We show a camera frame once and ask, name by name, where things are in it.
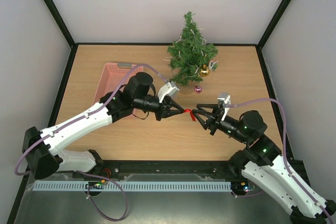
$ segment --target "perforated metal strip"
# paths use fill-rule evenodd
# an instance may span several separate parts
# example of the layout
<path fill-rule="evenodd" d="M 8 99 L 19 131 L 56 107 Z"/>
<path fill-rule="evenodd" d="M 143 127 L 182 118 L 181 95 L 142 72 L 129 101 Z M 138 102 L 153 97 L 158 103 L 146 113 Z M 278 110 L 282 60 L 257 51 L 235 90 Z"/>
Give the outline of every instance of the perforated metal strip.
<path fill-rule="evenodd" d="M 231 191 L 230 182 L 119 182 L 124 191 Z M 88 182 L 37 181 L 33 191 L 83 191 Z M 119 191 L 113 183 L 99 186 L 92 191 Z"/>

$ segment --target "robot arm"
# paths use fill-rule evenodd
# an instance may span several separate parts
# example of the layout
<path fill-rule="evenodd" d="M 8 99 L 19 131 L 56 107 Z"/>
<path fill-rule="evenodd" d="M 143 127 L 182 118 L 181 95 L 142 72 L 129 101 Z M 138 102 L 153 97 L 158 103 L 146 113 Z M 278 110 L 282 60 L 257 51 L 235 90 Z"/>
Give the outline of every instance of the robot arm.
<path fill-rule="evenodd" d="M 326 223 L 321 207 L 332 215 L 336 211 L 335 202 L 318 195 L 290 166 L 293 174 L 289 174 L 281 150 L 264 134 L 267 125 L 258 111 L 247 111 L 236 120 L 227 115 L 227 104 L 230 104 L 230 96 L 222 93 L 217 104 L 198 104 L 193 114 L 205 130 L 211 131 L 211 135 L 220 130 L 246 144 L 243 151 L 230 158 L 230 171 L 237 177 L 249 179 L 268 193 L 290 214 L 292 223 Z M 305 190 L 314 196 L 317 203 Z"/>
<path fill-rule="evenodd" d="M 104 108 L 102 106 L 111 97 L 112 92 L 107 93 L 92 107 L 66 122 L 41 131 L 35 127 L 28 129 L 24 137 L 23 152 L 41 138 L 47 137 L 26 155 L 28 166 L 35 178 L 42 179 L 55 172 L 68 170 L 99 173 L 103 163 L 96 151 L 73 152 L 66 151 L 64 148 L 100 127 L 131 115 L 133 109 L 153 112 L 158 121 L 184 112 L 183 108 L 169 96 L 179 90 L 173 82 L 166 83 L 160 89 L 158 96 L 149 95 L 150 88 L 155 90 L 152 77 L 147 73 L 139 72 L 130 78 L 123 91 L 117 91 Z"/>

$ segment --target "gray floor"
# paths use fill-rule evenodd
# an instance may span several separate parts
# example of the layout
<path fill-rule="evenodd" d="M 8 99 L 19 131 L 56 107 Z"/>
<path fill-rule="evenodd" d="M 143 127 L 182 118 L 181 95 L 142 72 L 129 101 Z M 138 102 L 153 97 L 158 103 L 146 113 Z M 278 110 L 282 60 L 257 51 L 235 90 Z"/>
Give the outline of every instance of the gray floor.
<path fill-rule="evenodd" d="M 235 199 L 230 193 L 140 193 L 128 192 L 129 216 L 124 224 L 290 224 L 289 216 L 268 195 Z M 121 193 L 102 192 L 95 198 L 108 216 L 124 211 Z M 19 223 L 110 223 L 96 213 L 83 192 L 25 193 Z"/>

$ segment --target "gray wall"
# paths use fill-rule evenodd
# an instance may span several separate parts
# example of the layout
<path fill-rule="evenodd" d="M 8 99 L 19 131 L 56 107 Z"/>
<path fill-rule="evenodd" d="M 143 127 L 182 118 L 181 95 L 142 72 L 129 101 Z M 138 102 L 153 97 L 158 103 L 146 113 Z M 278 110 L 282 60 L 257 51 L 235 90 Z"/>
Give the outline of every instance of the gray wall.
<path fill-rule="evenodd" d="M 295 158 L 336 200 L 336 0 L 292 0 L 263 49 Z"/>
<path fill-rule="evenodd" d="M 210 42 L 257 43 L 281 0 L 54 0 L 77 42 L 170 42 L 189 10 Z"/>
<path fill-rule="evenodd" d="M 0 0 L 0 223 L 22 179 L 24 132 L 47 125 L 69 51 L 43 0 Z"/>

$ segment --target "gold ornament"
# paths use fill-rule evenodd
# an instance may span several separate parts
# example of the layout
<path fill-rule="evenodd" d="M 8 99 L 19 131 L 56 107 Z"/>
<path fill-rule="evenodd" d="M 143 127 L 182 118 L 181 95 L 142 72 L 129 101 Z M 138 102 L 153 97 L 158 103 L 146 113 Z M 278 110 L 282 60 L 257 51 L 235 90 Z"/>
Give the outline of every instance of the gold ornament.
<path fill-rule="evenodd" d="M 210 74 L 210 69 L 208 68 L 207 65 L 203 65 L 200 69 L 199 69 L 199 75 L 202 77 L 206 77 Z"/>

